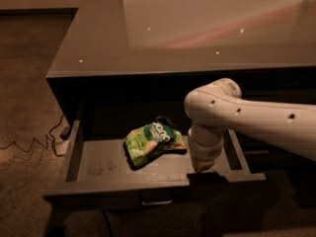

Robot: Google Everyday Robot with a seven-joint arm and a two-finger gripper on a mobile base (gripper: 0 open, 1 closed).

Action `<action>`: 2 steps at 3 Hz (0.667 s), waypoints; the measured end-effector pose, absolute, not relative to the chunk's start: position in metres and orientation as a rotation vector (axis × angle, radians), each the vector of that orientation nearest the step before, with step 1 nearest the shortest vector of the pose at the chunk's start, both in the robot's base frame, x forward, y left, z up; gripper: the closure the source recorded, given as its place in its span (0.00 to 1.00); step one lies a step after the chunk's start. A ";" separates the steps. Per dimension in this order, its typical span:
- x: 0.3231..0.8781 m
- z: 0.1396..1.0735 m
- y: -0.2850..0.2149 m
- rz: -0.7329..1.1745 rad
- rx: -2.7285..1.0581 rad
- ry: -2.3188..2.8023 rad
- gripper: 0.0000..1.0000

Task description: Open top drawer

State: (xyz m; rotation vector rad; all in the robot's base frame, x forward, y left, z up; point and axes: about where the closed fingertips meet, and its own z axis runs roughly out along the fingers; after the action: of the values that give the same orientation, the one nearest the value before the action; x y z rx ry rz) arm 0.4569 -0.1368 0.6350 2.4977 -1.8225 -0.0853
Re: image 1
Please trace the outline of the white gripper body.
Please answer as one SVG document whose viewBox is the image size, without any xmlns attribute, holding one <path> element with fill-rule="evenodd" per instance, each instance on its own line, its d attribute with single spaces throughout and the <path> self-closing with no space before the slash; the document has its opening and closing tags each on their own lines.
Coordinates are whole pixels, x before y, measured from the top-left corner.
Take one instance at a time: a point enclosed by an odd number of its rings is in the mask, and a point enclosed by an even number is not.
<svg viewBox="0 0 316 237">
<path fill-rule="evenodd" d="M 199 161 L 215 159 L 223 147 L 223 133 L 223 129 L 192 127 L 188 137 L 192 156 Z"/>
</svg>

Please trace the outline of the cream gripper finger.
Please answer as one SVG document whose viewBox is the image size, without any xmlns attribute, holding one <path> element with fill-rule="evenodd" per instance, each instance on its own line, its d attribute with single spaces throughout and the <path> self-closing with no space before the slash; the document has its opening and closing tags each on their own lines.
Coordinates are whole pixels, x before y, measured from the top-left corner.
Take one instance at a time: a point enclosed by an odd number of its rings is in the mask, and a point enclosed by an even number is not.
<svg viewBox="0 0 316 237">
<path fill-rule="evenodd" d="M 199 160 L 195 157 L 192 158 L 192 166 L 196 173 L 202 173 L 205 171 L 208 171 L 213 165 L 215 161 L 214 160 Z"/>
</svg>

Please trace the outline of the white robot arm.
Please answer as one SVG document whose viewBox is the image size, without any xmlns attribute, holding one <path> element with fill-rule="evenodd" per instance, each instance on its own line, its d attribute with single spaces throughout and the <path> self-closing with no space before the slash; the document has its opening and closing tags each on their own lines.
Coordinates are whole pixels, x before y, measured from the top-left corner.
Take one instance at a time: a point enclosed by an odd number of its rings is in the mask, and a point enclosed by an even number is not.
<svg viewBox="0 0 316 237">
<path fill-rule="evenodd" d="M 188 144 L 198 173 L 213 166 L 227 129 L 316 160 L 315 106 L 247 101 L 235 81 L 223 78 L 190 91 L 184 109 L 192 121 Z"/>
</svg>

